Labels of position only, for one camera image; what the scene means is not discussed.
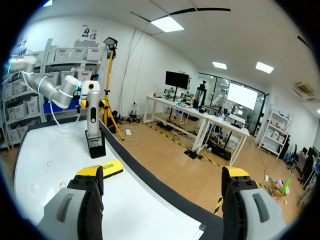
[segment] floor tape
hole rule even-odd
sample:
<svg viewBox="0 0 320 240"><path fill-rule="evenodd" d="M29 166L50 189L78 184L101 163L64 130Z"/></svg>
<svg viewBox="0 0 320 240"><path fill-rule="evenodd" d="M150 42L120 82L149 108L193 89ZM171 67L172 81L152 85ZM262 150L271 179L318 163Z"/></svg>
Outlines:
<svg viewBox="0 0 320 240"><path fill-rule="evenodd" d="M220 205L221 205L221 203L222 203L222 200L223 200L223 197L222 196L220 196L219 197L219 200L218 200L218 203L216 204L216 207L215 207L215 210L214 210L214 215L217 215L217 213L218 213L218 210L219 210L219 208L220 208Z"/></svg>
<svg viewBox="0 0 320 240"><path fill-rule="evenodd" d="M172 140L173 142L175 142L176 144L179 144L181 147L184 147L184 148L186 148L186 149L188 149L188 150L191 151L191 149L190 149L189 147L187 147L186 145L182 144L181 142L178 142L178 141L175 140L173 137L168 136L167 134L163 133L162 131L160 131L159 129L151 126L151 125L148 124L148 123L145 123L145 124L146 124L147 126L149 126L150 128L156 130L157 132L161 133L163 136L171 139L171 140ZM212 164L217 165L217 166L220 167L220 168L223 168L223 167L224 167L224 166L220 165L219 163L216 163L215 161L212 161L211 159L207 158L206 156L202 156L202 157L203 157L205 160L209 161L209 162L212 163ZM261 183L259 183L259 182L255 182L255 183L256 183L257 185L259 185L260 187L262 187L262 188L268 189L268 187L267 187L266 185L263 185L263 184L261 184Z"/></svg>

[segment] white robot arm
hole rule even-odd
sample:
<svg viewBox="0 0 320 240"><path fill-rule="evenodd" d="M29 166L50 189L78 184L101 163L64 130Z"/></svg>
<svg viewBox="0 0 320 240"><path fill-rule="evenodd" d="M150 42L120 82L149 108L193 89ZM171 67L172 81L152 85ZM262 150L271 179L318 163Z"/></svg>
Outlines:
<svg viewBox="0 0 320 240"><path fill-rule="evenodd" d="M218 94L218 96L211 102L211 106L216 106L218 104L218 101L222 98L222 94Z"/></svg>
<svg viewBox="0 0 320 240"><path fill-rule="evenodd" d="M81 81L71 75L67 75L63 85L57 88L46 76L42 77L40 74L34 73L36 62L37 59L34 56L13 55L8 63L6 72L13 74L20 71L22 84L27 85L35 93L49 98L58 107L67 109L73 98L73 93Z"/></svg>

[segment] white storage bin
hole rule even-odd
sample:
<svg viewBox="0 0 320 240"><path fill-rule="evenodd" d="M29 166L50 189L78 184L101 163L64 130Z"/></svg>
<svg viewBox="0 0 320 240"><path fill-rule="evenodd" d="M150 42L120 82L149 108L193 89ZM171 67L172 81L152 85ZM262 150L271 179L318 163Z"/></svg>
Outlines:
<svg viewBox="0 0 320 240"><path fill-rule="evenodd" d="M281 136L281 135L279 135L278 136L278 138L277 138L277 140L280 142L280 143L284 143L284 140L285 140L285 137L284 136Z"/></svg>
<svg viewBox="0 0 320 240"><path fill-rule="evenodd" d="M16 127L15 129L9 130L9 133L12 141L18 140L20 138L18 127Z"/></svg>
<svg viewBox="0 0 320 240"><path fill-rule="evenodd" d="M47 77L50 83L52 83L54 86L58 85L58 71L45 73L44 76Z"/></svg>
<svg viewBox="0 0 320 240"><path fill-rule="evenodd" d="M14 94L14 84L13 82L8 83L4 86L4 98L10 98Z"/></svg>
<svg viewBox="0 0 320 240"><path fill-rule="evenodd" d="M66 61L70 52L69 47L58 47L55 50L54 62Z"/></svg>
<svg viewBox="0 0 320 240"><path fill-rule="evenodd" d="M26 131L28 128L28 124L25 126L21 126L21 127L17 127L18 131L19 131L19 135L21 136L21 138L25 135Z"/></svg>
<svg viewBox="0 0 320 240"><path fill-rule="evenodd" d="M102 57L102 48L88 47L86 59L88 61L100 61Z"/></svg>
<svg viewBox="0 0 320 240"><path fill-rule="evenodd" d="M68 61L81 61L84 59L86 47L73 47L68 57Z"/></svg>
<svg viewBox="0 0 320 240"><path fill-rule="evenodd" d="M81 82L90 81L93 71L77 71L77 79Z"/></svg>
<svg viewBox="0 0 320 240"><path fill-rule="evenodd" d="M273 138L273 139L277 139L278 136L279 136L279 133L278 133L277 131L274 131L274 132L272 133L272 138Z"/></svg>
<svg viewBox="0 0 320 240"><path fill-rule="evenodd" d="M34 52L31 52L31 56L34 56L36 58L36 63L39 64L41 63L41 59L44 55L44 52L45 51L34 51Z"/></svg>
<svg viewBox="0 0 320 240"><path fill-rule="evenodd" d="M48 58L46 60L48 63L52 63L55 60L57 48L58 48L58 46L56 46L56 45L50 46Z"/></svg>
<svg viewBox="0 0 320 240"><path fill-rule="evenodd" d="M16 118L16 113L13 107L9 107L7 110L9 120L15 119Z"/></svg>
<svg viewBox="0 0 320 240"><path fill-rule="evenodd" d="M39 102L38 100L27 101L26 102L28 107L29 114L37 114L39 112Z"/></svg>
<svg viewBox="0 0 320 240"><path fill-rule="evenodd" d="M27 90L27 86L22 85L20 79L13 82L13 94L19 94Z"/></svg>
<svg viewBox="0 0 320 240"><path fill-rule="evenodd" d="M64 84L65 78L67 75L71 75L72 77L75 76L74 71L61 71L61 85Z"/></svg>
<svg viewBox="0 0 320 240"><path fill-rule="evenodd" d="M20 104L19 106L14 106L13 109L15 112L16 119L22 119L25 115L28 114L28 107L25 101L23 102L23 104Z"/></svg>
<svg viewBox="0 0 320 240"><path fill-rule="evenodd" d="M266 134L265 135L267 135L268 137L271 137L271 135L274 133L274 131L272 131L271 129L268 129L267 131L266 131Z"/></svg>
<svg viewBox="0 0 320 240"><path fill-rule="evenodd" d="M36 101L36 100L38 100L38 95L30 97L30 101Z"/></svg>

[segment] blue bin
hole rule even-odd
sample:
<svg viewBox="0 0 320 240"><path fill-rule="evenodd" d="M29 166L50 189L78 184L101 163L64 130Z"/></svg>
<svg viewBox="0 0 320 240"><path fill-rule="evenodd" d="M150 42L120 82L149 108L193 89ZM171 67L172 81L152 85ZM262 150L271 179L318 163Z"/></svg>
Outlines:
<svg viewBox="0 0 320 240"><path fill-rule="evenodd" d="M77 105L78 105L77 100L71 100L70 105L67 109L76 109ZM58 107L54 102L52 102L52 110L55 113L55 112L62 112L64 109L61 107ZM51 113L50 103L48 102L48 100L46 100L45 103L43 104L43 112L45 114Z"/></svg>

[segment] wooden floor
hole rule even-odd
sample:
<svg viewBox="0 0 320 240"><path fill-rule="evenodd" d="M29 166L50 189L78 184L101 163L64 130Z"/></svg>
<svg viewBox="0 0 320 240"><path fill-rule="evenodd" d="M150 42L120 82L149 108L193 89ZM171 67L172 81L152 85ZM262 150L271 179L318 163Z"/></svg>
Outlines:
<svg viewBox="0 0 320 240"><path fill-rule="evenodd" d="M188 123L182 127L193 131L197 130L197 125L197 121L188 120ZM125 131L126 126L130 127L130 124L119 125L122 132ZM173 137L170 132L159 128L155 122L152 123L152 126ZM191 159L184 154L186 150L184 147L146 124L133 123L129 129L132 130L132 136L120 142L143 166L186 199L212 213L214 212L221 196L222 169L219 166L204 159ZM192 146L193 141L186 135L175 138L188 147ZM5 170L11 180L17 152L18 147L9 152L2 152L5 156ZM226 160L210 152L202 151L201 154L220 165L229 164ZM250 174L251 179L261 183L265 178L264 165L266 174L273 180L292 178L290 194L277 201L282 208L284 220L290 224L298 216L297 201L303 193L302 186L298 182L298 173L290 173L282 160L276 159L274 155L263 150L258 150L254 137L248 137L233 166L244 169ZM221 207L217 215L222 217Z"/></svg>

